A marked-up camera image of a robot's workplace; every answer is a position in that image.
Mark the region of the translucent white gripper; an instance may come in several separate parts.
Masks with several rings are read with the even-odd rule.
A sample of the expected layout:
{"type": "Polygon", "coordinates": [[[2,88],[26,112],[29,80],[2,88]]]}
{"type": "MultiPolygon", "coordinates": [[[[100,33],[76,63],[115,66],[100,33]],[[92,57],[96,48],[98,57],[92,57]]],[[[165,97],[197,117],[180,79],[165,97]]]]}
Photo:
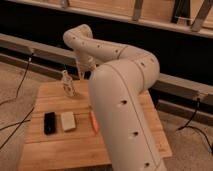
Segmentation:
{"type": "MultiPolygon", "coordinates": [[[[83,78],[85,73],[96,69],[96,63],[92,56],[85,53],[76,53],[76,65],[78,69],[78,75],[83,78]]],[[[75,89],[72,77],[68,74],[67,70],[62,71],[62,83],[63,88],[68,97],[75,96],[75,89]]]]}

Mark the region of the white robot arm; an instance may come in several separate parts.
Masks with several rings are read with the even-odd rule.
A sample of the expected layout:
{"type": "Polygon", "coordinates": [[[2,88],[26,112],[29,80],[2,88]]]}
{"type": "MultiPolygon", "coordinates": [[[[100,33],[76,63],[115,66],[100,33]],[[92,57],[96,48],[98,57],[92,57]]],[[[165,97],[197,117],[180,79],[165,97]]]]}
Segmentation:
{"type": "Polygon", "coordinates": [[[67,30],[64,43],[74,50],[79,69],[90,71],[90,103],[114,171],[167,171],[152,136],[139,94],[159,77],[151,52],[95,39],[86,24],[67,30]]]}

